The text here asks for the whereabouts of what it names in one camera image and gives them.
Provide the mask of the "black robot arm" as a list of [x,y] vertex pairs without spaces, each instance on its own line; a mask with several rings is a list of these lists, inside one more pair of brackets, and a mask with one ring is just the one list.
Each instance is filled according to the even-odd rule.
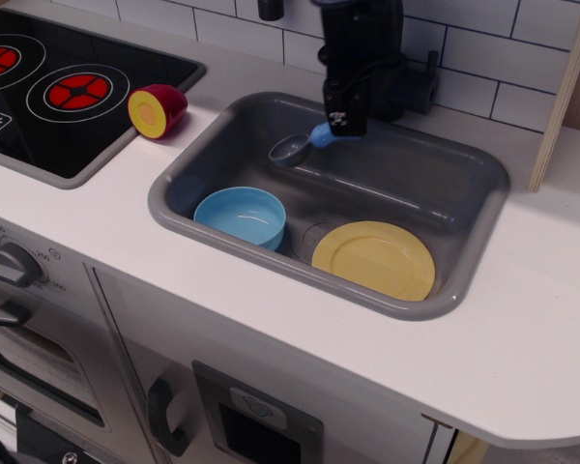
[[400,1],[316,1],[324,45],[318,59],[326,68],[325,112],[333,135],[366,134],[374,74],[396,71],[401,53]]

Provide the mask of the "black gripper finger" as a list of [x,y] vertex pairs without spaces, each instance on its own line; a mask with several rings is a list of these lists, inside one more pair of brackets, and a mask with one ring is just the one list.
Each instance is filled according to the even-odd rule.
[[342,86],[337,81],[323,85],[325,112],[333,135],[362,137],[367,132],[368,93],[365,84]]

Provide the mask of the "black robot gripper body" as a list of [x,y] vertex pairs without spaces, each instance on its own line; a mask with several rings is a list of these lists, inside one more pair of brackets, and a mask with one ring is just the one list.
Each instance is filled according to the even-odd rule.
[[389,96],[404,73],[401,4],[320,4],[325,44],[318,58],[325,81],[367,84]]

